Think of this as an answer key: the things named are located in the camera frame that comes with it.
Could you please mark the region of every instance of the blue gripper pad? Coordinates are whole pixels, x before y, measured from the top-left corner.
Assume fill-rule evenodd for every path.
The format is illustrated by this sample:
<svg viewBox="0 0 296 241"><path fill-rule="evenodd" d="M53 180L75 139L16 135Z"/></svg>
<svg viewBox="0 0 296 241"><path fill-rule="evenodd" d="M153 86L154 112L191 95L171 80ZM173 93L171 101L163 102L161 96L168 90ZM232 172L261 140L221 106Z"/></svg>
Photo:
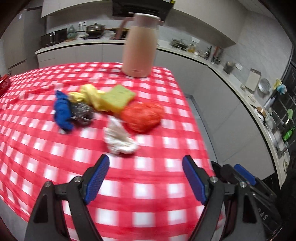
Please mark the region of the blue gripper pad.
<svg viewBox="0 0 296 241"><path fill-rule="evenodd" d="M88 168L83 174L81 196L86 205L96 198L109 169L109 164L109 157L107 155L101 155L96 164Z"/></svg>
<svg viewBox="0 0 296 241"><path fill-rule="evenodd" d="M242 175L251 185L254 186L257 183L255 177L240 164L236 164L233 168L240 175Z"/></svg>
<svg viewBox="0 0 296 241"><path fill-rule="evenodd" d="M195 198L202 204L206 204L210 194L208 174L204 169L198 167L189 155L183 157L182 167Z"/></svg>

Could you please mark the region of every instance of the range hood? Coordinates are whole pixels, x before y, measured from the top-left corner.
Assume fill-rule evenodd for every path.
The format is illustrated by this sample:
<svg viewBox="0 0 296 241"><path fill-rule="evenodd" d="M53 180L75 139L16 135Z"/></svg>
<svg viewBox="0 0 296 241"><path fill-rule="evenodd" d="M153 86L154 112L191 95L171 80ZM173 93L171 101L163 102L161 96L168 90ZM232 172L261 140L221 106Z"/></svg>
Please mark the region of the range hood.
<svg viewBox="0 0 296 241"><path fill-rule="evenodd" d="M131 12L155 15L165 20L175 0L112 0L113 16L129 17Z"/></svg>

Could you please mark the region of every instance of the table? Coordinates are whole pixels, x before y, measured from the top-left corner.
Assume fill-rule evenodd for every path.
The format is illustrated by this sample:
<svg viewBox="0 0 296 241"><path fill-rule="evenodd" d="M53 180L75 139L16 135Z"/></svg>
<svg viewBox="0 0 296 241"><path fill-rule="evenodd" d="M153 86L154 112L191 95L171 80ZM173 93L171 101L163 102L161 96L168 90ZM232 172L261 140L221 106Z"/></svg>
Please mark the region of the table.
<svg viewBox="0 0 296 241"><path fill-rule="evenodd" d="M104 240L187 240L200 217L198 202L182 170L191 155L214 174L190 107L172 73L154 67L147 78L121 72L121 63L77 63L35 69L11 77L0 98L0 197L25 221L47 180L70 181L93 166L101 154L110 168L90 215ZM102 128L108 115L94 114L89 127L66 134L54 122L55 90L77 91L91 83L108 91L117 84L136 101L164 106L161 125L146 135L132 134L139 149L131 156L108 153ZM78 240L68 202L63 201L70 236Z"/></svg>

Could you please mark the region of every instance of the red basket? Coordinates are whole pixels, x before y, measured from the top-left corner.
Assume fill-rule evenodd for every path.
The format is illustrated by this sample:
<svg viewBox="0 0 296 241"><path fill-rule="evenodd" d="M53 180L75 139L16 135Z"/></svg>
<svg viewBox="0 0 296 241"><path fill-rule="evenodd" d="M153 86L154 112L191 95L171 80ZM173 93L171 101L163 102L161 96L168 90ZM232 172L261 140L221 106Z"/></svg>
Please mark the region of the red basket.
<svg viewBox="0 0 296 241"><path fill-rule="evenodd" d="M9 77L10 77L10 73L3 75L3 77L0 80L0 98L2 97L2 95L6 93L6 91L10 87Z"/></svg>

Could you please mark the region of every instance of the countertop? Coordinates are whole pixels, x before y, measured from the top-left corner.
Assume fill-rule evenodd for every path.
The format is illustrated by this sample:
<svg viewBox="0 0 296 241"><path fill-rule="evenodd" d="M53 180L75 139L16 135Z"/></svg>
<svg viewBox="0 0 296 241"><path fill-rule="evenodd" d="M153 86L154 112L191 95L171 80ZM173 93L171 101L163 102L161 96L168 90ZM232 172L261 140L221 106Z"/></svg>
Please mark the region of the countertop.
<svg viewBox="0 0 296 241"><path fill-rule="evenodd" d="M48 52L54 49L58 48L64 48L64 47L71 47L76 45L85 45L85 44L124 44L125 40L115 40L115 39L109 39L110 35L105 35L100 39L90 39L90 40L73 40L70 42L63 42L60 44L56 44L53 46L45 47L42 49L39 49L35 52L35 54L41 54L44 52ZM253 111L253 107L251 106L260 106L258 101L253 102L249 97L248 91L244 91L241 89L241 82L233 75L233 74L227 74L223 71L222 65L216 65L212 64L210 61L205 60L201 58L200 56L197 56L195 54L185 52L182 50L175 49L169 45L169 42L158 40L159 46L157 46L158 50L164 50L167 52L171 52L195 61L198 61L200 63L203 63L207 65L211 70L213 70L224 82L236 93L236 95L240 98L241 102L246 106L246 108L249 110L249 113L254 117L253 119L257 122L257 126L261 129L263 136L266 139L266 142L268 144L268 147L271 151L272 157L274 159L276 171L279 177L279 185L280 187L283 185L285 179L286 179L286 172L284 170L284 161L289 162L289 154L284 155L280 159L277 156L277 152L275 147L272 144L272 140L269 137L268 130L262 123L261 119L258 117L258 115Z"/></svg>

